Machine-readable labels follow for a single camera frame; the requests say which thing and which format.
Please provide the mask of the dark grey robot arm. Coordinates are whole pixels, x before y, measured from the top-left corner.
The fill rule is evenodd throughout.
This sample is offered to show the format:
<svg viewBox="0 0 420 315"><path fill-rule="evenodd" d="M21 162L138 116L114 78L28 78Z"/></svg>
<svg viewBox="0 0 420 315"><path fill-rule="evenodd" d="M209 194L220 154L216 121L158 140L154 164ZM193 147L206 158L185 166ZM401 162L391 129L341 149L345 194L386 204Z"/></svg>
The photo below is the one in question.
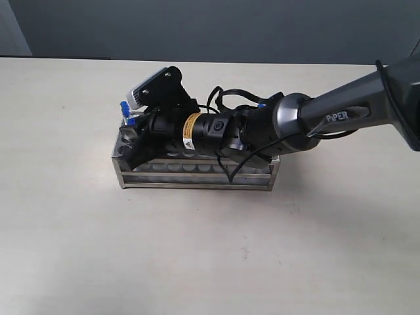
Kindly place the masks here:
<svg viewBox="0 0 420 315"><path fill-rule="evenodd" d="M302 152L321 140L392 125L412 150L419 149L419 56L377 63L375 72L316 98L302 93L258 97L243 89L213 89L204 106L167 67L135 87L123 111L126 143L120 164L133 170L170 152L194 151L241 166L266 167L275 156Z"/></svg>

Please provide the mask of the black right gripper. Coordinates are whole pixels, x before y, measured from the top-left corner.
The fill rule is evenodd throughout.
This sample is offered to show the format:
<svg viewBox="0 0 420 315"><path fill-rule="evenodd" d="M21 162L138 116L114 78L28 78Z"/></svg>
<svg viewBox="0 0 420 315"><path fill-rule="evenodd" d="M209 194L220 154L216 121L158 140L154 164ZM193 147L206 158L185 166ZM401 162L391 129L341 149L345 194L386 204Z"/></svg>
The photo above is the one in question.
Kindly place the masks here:
<svg viewBox="0 0 420 315"><path fill-rule="evenodd" d="M133 129L144 131L126 153L126 169L160 158L170 152L223 158L241 158L240 123L234 110L221 114L145 114L135 118Z"/></svg>

